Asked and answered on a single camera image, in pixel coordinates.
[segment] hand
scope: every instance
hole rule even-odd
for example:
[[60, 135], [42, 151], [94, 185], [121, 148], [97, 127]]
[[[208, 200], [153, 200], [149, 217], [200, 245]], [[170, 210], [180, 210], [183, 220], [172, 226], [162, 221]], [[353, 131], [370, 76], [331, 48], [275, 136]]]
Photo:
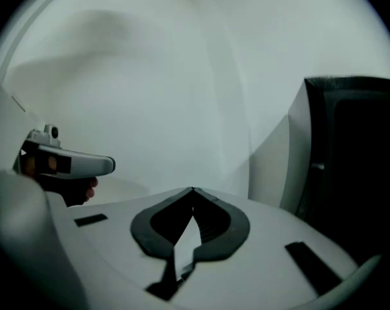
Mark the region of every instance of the hand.
[[[41, 171], [36, 169], [38, 157], [26, 154], [21, 157], [21, 172], [28, 177], [35, 179], [45, 191], [59, 193], [65, 199], [67, 206], [83, 204], [94, 196], [94, 187], [98, 186], [96, 178], [84, 178], [76, 180], [62, 180], [50, 176], [41, 175]], [[47, 158], [48, 168], [57, 170], [57, 160], [50, 156]]]

